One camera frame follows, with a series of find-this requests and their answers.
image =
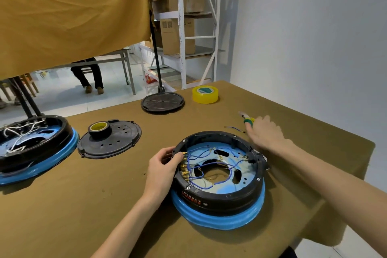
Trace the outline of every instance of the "right hand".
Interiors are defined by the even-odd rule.
[[[268,115],[264,118],[260,116],[255,119],[253,127],[251,127],[250,123],[244,124],[250,139],[259,148],[275,153],[275,147],[278,143],[285,142],[281,128],[270,121],[270,116]]]

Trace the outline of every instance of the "metal shelving rack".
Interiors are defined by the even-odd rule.
[[[162,84],[165,86],[165,89],[170,92],[174,92],[178,89],[186,89],[194,86],[202,85],[209,83],[211,81],[216,81],[216,70],[217,70],[217,58],[218,58],[218,47],[219,47],[219,17],[220,17],[220,0],[215,0],[215,6],[213,5],[211,0],[207,0],[208,5],[210,7],[210,12],[202,12],[196,14],[185,14],[184,13],[184,5],[183,0],[178,0],[178,11],[170,11],[170,12],[162,12],[162,13],[154,13],[154,18],[156,20],[161,19],[178,19],[179,25],[179,40],[180,40],[180,55],[164,55],[161,48],[157,48],[158,55],[161,56],[161,64],[162,64]],[[184,17],[186,18],[212,18],[214,21],[213,35],[210,36],[193,36],[186,37],[184,32]],[[213,47],[200,47],[196,46],[195,54],[185,54],[185,40],[186,39],[212,39]],[[151,52],[154,52],[152,48],[139,44],[141,49],[145,49]],[[206,69],[202,75],[200,80],[194,80],[186,75],[186,60],[196,57],[210,56]],[[180,70],[174,70],[170,67],[164,65],[164,57],[168,57],[169,59],[175,60],[178,59],[180,62]],[[146,85],[146,92],[148,93],[148,86],[145,81],[145,74],[148,74],[150,77],[156,79],[158,76],[157,72],[152,69],[146,69],[143,63],[143,54],[141,52],[141,66],[143,69],[144,82]],[[211,79],[206,78],[210,68],[212,66],[212,77]]]

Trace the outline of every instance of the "black metal pole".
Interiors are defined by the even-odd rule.
[[[22,93],[20,92],[19,88],[17,87],[16,82],[11,78],[8,79],[9,87],[11,88],[12,92],[16,95],[17,99],[19,99],[20,105],[22,105],[22,108],[24,109],[24,112],[26,113],[28,118],[33,118],[33,115],[31,113],[31,110],[29,109],[26,101],[23,98]]]
[[[14,80],[17,83],[17,85],[19,86],[20,90],[23,92],[28,103],[31,105],[32,109],[36,113],[36,116],[42,116],[42,113],[40,112],[39,108],[36,106],[35,101],[32,99],[30,93],[28,93],[26,87],[23,85],[22,80],[18,76],[14,77]]]
[[[157,54],[157,45],[156,45],[156,35],[154,34],[154,27],[152,23],[152,12],[150,12],[150,23],[151,23],[151,36],[152,36],[152,42],[153,42],[153,50],[154,50],[154,59],[156,60],[156,67],[157,67],[157,76],[159,77],[159,86],[158,86],[158,91],[159,93],[165,92],[165,88],[162,86],[162,81],[161,81],[161,72],[160,72],[160,64],[159,64],[159,56]]]

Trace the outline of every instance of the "tiled floor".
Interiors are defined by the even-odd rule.
[[[136,95],[133,95],[130,86],[126,85],[121,62],[108,62],[100,64],[99,67],[105,90],[102,95],[98,95],[95,89],[92,94],[85,94],[80,82],[69,68],[50,71],[45,78],[38,75],[36,85],[39,93],[36,94],[34,100],[41,112],[70,116],[145,97],[145,85],[140,64],[131,65]],[[86,74],[86,78],[94,86],[93,74]],[[156,88],[150,89],[150,92],[155,91],[157,91]],[[0,97],[6,100],[2,92],[0,92]],[[8,106],[0,110],[0,126],[26,117],[21,106],[6,102],[9,103]]]

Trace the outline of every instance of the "black circular lid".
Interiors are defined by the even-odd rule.
[[[91,159],[108,158],[133,147],[141,137],[141,128],[133,121],[109,120],[111,134],[102,139],[94,139],[86,133],[78,143],[82,157]]]
[[[150,94],[141,101],[144,111],[154,114],[167,114],[184,106],[183,96],[177,93],[163,92]]]

